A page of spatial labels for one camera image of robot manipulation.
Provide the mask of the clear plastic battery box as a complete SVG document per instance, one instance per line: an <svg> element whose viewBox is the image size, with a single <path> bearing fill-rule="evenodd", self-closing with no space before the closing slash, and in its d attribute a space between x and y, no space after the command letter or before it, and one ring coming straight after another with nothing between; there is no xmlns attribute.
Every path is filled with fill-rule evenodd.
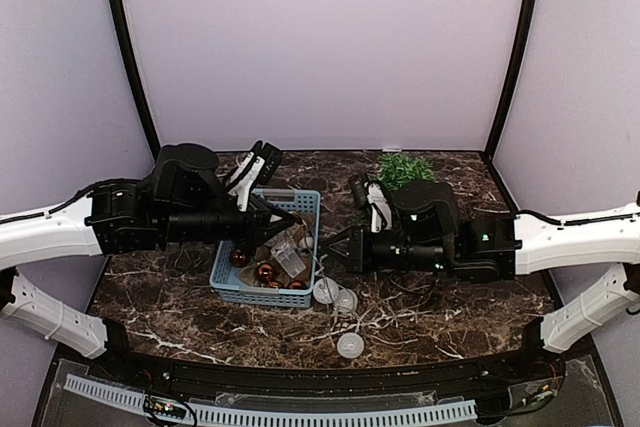
<svg viewBox="0 0 640 427"><path fill-rule="evenodd" d="M306 264L288 241L274 245L271 248L271 254L291 278L297 277L306 269Z"/></svg>

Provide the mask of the white woven ball light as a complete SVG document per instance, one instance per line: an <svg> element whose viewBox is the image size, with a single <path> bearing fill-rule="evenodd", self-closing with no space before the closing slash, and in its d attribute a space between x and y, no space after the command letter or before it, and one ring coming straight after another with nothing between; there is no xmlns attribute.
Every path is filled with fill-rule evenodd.
<svg viewBox="0 0 640 427"><path fill-rule="evenodd" d="M313 297L322 305L333 304L339 295L340 287L337 282L328 277L317 280L313 287Z"/></svg>
<svg viewBox="0 0 640 427"><path fill-rule="evenodd" d="M336 349L341 357L355 359L364 351L364 340L355 332L347 332L338 339Z"/></svg>
<svg viewBox="0 0 640 427"><path fill-rule="evenodd" d="M337 312L341 315L352 314L357 310L358 298L351 289L341 289L334 302Z"/></svg>

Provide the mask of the small green christmas tree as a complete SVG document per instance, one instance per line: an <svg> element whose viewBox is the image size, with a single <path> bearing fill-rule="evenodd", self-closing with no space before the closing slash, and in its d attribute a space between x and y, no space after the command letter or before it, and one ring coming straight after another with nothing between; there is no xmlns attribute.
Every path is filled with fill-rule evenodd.
<svg viewBox="0 0 640 427"><path fill-rule="evenodd" d="M380 171L376 180L389 191L397 191L414 180L437 180L431 163L423 158L402 153L385 153L380 157L379 164Z"/></svg>

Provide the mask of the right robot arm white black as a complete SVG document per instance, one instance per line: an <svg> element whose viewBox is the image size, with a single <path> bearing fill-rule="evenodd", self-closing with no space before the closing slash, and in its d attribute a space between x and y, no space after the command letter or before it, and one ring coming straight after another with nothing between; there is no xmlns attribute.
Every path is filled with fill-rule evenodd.
<svg viewBox="0 0 640 427"><path fill-rule="evenodd" d="M347 272L422 271L473 283L511 280L558 267L606 264L608 270L558 310L525 328L510 360L521 381L534 379L560 354L639 303L639 205L549 217L532 210L462 220L450 184L413 180L389 193L374 181L350 181L367 225L327 239L322 251Z"/></svg>

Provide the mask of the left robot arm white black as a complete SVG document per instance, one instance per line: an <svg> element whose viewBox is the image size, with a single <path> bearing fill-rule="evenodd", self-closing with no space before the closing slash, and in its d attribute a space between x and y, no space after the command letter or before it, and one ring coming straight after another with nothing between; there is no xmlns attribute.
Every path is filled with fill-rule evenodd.
<svg viewBox="0 0 640 427"><path fill-rule="evenodd" d="M282 160L258 141L224 177L218 155L192 143L165 145L149 175L91 184L69 200L1 219L1 315L88 359L120 383L141 374L125 328L81 313L19 274L18 266L74 256L113 256L165 249L170 244L231 241L249 258L298 216L257 197Z"/></svg>

